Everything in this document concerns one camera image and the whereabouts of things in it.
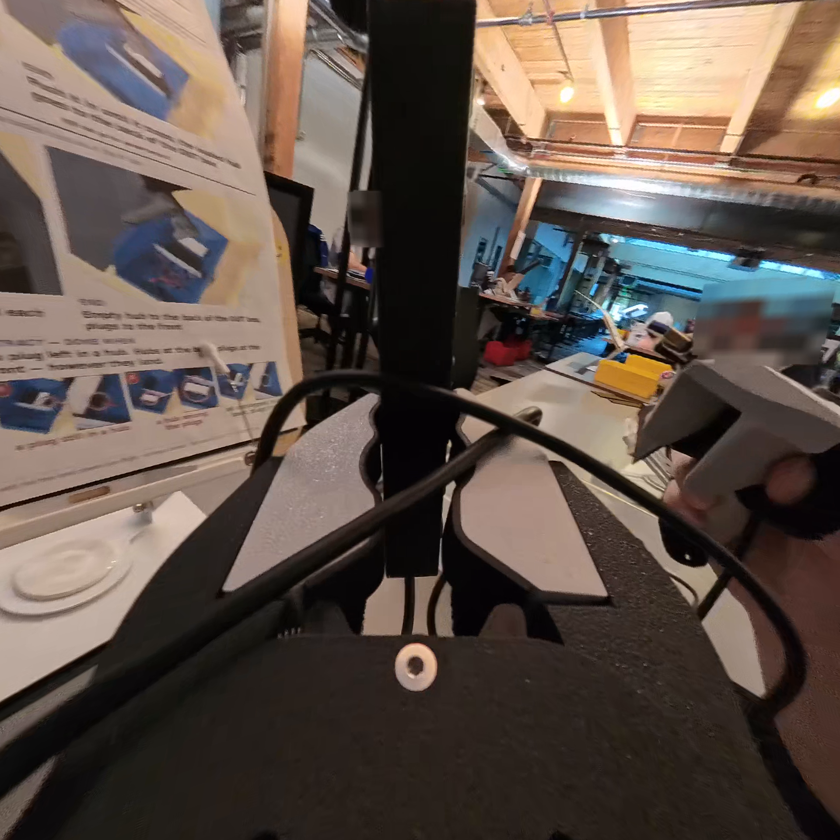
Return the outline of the curved white sheet board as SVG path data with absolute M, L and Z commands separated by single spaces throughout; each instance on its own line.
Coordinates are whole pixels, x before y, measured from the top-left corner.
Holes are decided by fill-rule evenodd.
M 609 354 L 605 357 L 606 360 L 611 361 L 614 360 L 617 356 L 627 351 L 627 343 L 621 333 L 621 331 L 616 326 L 612 316 L 609 314 L 607 310 L 605 310 L 599 303 L 597 303 L 591 297 L 586 296 L 580 291 L 575 291 L 574 294 L 590 305 L 594 310 L 598 312 L 601 316 L 606 330 L 609 334 L 610 341 L 612 343 L 613 349 L 609 352 Z

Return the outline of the silver air duct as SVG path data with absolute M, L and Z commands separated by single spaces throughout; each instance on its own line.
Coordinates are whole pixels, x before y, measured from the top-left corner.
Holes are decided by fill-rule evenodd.
M 723 201 L 783 204 L 838 201 L 838 158 L 536 143 L 513 150 L 468 151 L 508 177 L 630 192 L 716 196 Z

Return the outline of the printed instruction sheet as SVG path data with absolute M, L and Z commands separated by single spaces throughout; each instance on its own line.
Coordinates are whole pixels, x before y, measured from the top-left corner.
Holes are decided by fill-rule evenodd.
M 288 385 L 270 202 L 204 2 L 2 2 L 2 508 L 241 445 Z

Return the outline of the short black usb hub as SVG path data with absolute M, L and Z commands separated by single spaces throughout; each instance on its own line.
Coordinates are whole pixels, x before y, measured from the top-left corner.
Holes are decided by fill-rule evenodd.
M 464 209 L 476 2 L 369 2 L 375 252 L 381 372 L 449 390 Z M 458 414 L 386 390 L 380 432 L 385 498 L 445 463 Z M 437 574 L 443 490 L 384 528 L 390 578 Z

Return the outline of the wooden sheet board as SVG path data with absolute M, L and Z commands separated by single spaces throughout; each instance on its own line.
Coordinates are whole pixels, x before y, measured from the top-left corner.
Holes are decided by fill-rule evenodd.
M 276 250 L 276 272 L 280 300 L 281 339 L 288 368 L 288 385 L 303 379 L 301 346 L 298 335 L 298 312 L 291 271 L 291 248 L 288 236 L 277 213 L 270 210 L 272 236 Z

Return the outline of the wooden post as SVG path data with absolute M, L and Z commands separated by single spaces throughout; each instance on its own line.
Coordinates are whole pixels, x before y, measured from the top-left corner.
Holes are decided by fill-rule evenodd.
M 266 171 L 291 179 L 298 136 L 307 1 L 266 2 L 263 156 Z
M 543 179 L 541 177 L 528 177 L 523 183 L 517 210 L 511 223 L 500 262 L 500 271 L 502 273 L 507 272 L 515 264 L 522 242 L 525 239 L 526 228 L 529 225 L 532 210 L 538 200 L 542 183 Z

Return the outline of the black computer monitor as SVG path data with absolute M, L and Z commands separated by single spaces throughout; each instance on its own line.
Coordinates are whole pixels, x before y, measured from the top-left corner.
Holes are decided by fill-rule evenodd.
M 301 303 L 311 273 L 305 262 L 308 226 L 311 223 L 313 187 L 281 175 L 264 172 L 272 209 L 277 213 L 288 236 L 295 301 Z

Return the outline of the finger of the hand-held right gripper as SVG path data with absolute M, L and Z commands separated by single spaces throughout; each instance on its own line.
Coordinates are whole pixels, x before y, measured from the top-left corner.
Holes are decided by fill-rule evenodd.
M 693 361 L 639 421 L 633 457 L 672 448 L 700 459 L 746 428 L 821 454 L 838 445 L 838 405 L 768 366 Z

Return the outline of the person's right hand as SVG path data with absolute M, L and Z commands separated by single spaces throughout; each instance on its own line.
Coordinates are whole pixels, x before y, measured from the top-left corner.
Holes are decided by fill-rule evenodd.
M 666 506 L 720 543 L 733 545 L 735 537 L 724 540 L 718 523 L 724 501 L 686 488 L 696 461 L 675 452 L 671 462 L 674 475 L 665 491 Z M 793 455 L 769 469 L 761 489 L 771 505 L 792 512 L 810 499 L 816 486 L 816 460 Z M 792 620 L 806 651 L 838 658 L 838 532 L 811 541 L 762 524 L 744 563 Z

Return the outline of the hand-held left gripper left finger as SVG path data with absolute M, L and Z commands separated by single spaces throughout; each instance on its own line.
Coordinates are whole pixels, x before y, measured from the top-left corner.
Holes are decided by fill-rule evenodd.
M 367 457 L 377 444 L 369 394 L 302 435 L 287 451 L 223 584 L 230 593 L 374 508 Z

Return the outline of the person's right forearm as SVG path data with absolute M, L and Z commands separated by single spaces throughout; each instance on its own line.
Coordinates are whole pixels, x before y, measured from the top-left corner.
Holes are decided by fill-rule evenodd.
M 799 631 L 808 657 L 797 698 L 752 725 L 770 776 L 807 838 L 839 838 L 838 630 Z

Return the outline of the white stand base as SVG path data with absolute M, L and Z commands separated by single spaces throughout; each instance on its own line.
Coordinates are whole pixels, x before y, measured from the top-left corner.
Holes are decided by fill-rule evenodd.
M 1 699 L 10 700 L 89 655 L 116 633 L 163 562 L 203 521 L 176 492 L 141 521 L 126 508 L 2 550 Z M 35 566 L 69 560 L 86 586 L 49 599 L 21 595 L 15 582 Z

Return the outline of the black office chair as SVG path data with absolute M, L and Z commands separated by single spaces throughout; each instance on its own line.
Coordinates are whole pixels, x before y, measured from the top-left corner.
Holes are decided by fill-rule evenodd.
M 451 385 L 469 391 L 476 379 L 480 360 L 480 291 L 459 286 L 453 331 Z

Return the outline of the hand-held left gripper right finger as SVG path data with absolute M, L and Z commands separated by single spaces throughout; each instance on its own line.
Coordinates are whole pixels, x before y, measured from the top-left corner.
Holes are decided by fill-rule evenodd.
M 551 463 L 521 438 L 483 456 L 453 496 L 468 551 L 550 604 L 605 604 L 609 594 Z

